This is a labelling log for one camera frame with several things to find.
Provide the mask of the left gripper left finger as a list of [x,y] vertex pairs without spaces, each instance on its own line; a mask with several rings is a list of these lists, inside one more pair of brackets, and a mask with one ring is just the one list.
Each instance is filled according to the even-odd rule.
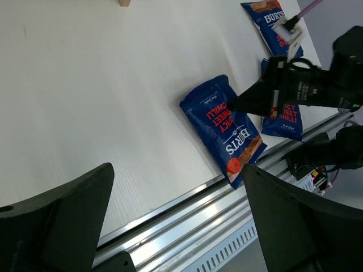
[[1,271],[91,271],[114,177],[104,163],[1,207]]

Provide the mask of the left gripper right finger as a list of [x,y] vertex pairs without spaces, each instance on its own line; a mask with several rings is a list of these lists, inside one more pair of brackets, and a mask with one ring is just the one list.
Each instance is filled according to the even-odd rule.
[[255,165],[241,174],[268,271],[362,271],[362,210]]

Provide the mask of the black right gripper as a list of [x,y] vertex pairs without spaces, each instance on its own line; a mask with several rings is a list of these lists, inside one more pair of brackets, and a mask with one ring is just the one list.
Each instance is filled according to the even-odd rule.
[[259,80],[227,104],[229,110],[276,118],[286,104],[333,108],[330,72],[305,58],[274,56]]

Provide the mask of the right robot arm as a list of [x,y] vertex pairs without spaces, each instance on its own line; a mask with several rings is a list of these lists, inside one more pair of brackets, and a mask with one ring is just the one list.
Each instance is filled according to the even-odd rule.
[[[260,79],[227,107],[232,111],[274,118],[287,104],[348,109],[362,107],[362,27],[354,26],[333,43],[329,70],[305,58],[269,58]],[[286,156],[289,169],[362,167],[362,126],[340,129],[334,139],[309,141]]]

